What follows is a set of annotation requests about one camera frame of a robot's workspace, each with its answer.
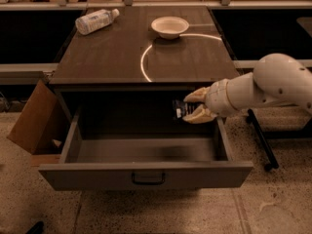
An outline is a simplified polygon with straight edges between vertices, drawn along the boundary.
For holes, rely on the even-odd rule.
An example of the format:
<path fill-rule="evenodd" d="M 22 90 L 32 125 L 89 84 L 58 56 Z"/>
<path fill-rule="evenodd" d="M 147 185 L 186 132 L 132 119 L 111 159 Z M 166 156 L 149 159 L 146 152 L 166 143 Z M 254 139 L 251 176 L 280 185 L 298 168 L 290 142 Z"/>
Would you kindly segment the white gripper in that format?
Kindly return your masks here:
<path fill-rule="evenodd" d="M 231 104 L 227 85 L 229 80 L 214 82 L 210 87 L 203 87 L 188 94 L 184 102 L 204 102 L 205 104 L 188 103 L 182 120 L 190 124 L 204 124 L 212 122 L 216 116 L 227 117 L 236 112 Z"/>

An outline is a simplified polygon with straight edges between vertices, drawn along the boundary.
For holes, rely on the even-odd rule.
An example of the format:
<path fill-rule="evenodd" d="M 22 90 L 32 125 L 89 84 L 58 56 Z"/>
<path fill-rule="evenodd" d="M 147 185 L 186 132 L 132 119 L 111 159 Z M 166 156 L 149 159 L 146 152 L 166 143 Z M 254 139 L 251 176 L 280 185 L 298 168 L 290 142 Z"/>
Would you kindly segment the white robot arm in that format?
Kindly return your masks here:
<path fill-rule="evenodd" d="M 211 122 L 248 108 L 295 104 L 312 113 L 312 73 L 284 54 L 261 58 L 252 72 L 214 82 L 187 95 L 186 103 L 200 103 L 182 119 L 190 124 Z"/>

